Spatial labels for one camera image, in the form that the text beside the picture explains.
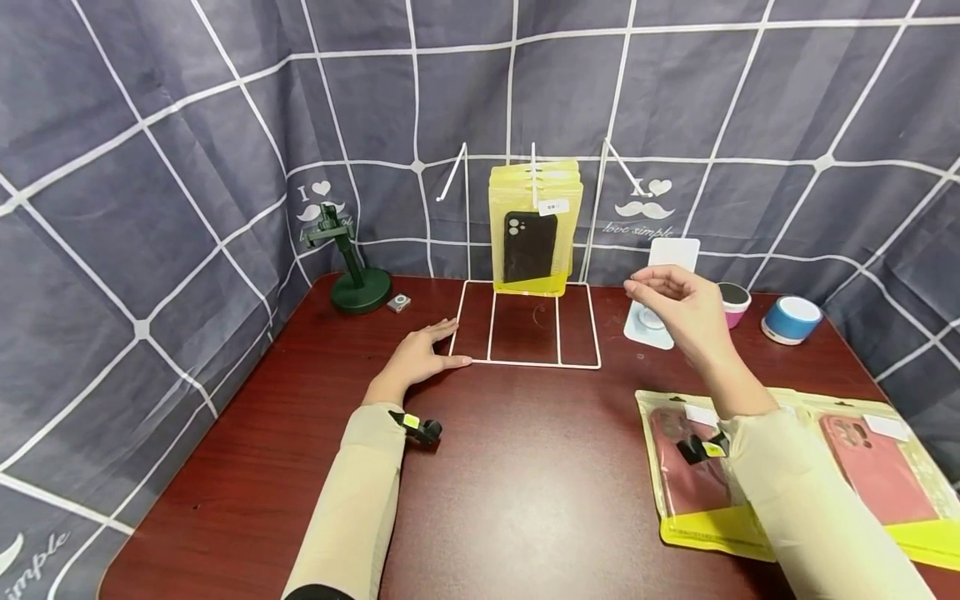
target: beige sleeve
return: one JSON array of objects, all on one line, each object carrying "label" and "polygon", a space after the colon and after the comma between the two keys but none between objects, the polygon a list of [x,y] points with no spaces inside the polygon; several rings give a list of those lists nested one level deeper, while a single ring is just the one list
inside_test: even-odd
[{"label": "beige sleeve", "polygon": [[737,417],[721,428],[731,440],[736,481],[798,598],[933,598],[827,446],[793,415]]},{"label": "beige sleeve", "polygon": [[375,599],[396,517],[406,434],[388,411],[361,406],[350,417],[300,553],[283,591],[321,584],[354,600]]}]

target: green phone holder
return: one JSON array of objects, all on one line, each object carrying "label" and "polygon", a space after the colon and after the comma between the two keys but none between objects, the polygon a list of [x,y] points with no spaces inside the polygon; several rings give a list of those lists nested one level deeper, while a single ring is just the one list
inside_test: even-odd
[{"label": "green phone holder", "polygon": [[361,269],[353,250],[353,228],[337,216],[337,209],[321,204],[321,219],[314,228],[300,232],[300,239],[310,248],[321,240],[333,238],[347,262],[347,273],[338,278],[330,292],[330,301],[337,310],[349,315],[362,315],[376,310],[390,299],[390,275],[381,269]]}]

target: wooden table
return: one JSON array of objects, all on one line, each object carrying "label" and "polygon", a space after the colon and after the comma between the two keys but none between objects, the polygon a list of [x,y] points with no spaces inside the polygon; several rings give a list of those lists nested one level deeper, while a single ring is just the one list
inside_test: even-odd
[{"label": "wooden table", "polygon": [[[110,567],[105,600],[279,598],[347,419],[408,331],[456,314],[462,282],[398,277],[411,306],[338,315],[321,279]],[[380,598],[785,598],[776,564],[663,545],[634,390],[705,394],[676,349],[622,335],[629,302],[593,288],[600,371],[473,365],[419,386],[407,409],[444,425],[410,450]],[[803,345],[734,342],[768,386],[884,400],[836,330]],[[486,356],[492,293],[470,284],[458,353]],[[589,364],[585,288],[559,302],[563,360]],[[554,301],[499,297],[492,357],[556,358]],[[960,575],[920,565],[948,597]]]}]

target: pink phone case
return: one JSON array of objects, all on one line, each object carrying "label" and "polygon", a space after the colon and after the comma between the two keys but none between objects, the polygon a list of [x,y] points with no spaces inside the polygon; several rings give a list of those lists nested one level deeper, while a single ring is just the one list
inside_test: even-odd
[{"label": "pink phone case", "polygon": [[939,518],[896,440],[863,419],[828,415],[820,426],[850,485],[882,524]]},{"label": "pink phone case", "polygon": [[720,463],[710,459],[690,465],[677,448],[677,442],[694,433],[702,440],[708,440],[715,432],[706,425],[688,421],[680,409],[658,408],[652,411],[650,426],[660,464],[667,512],[671,516],[687,515],[730,507],[730,490]]}]

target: gray fabric backdrop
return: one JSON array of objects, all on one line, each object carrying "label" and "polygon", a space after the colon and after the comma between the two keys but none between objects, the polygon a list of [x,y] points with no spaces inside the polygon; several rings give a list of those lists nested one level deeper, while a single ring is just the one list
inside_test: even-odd
[{"label": "gray fabric backdrop", "polygon": [[[341,266],[311,206],[377,266],[489,277],[486,179],[531,142],[581,160],[575,274],[599,198],[591,283],[690,235],[825,303],[960,479],[960,2],[14,0],[0,56],[5,597],[95,596]],[[433,202],[465,141],[470,248],[463,169]]]}]

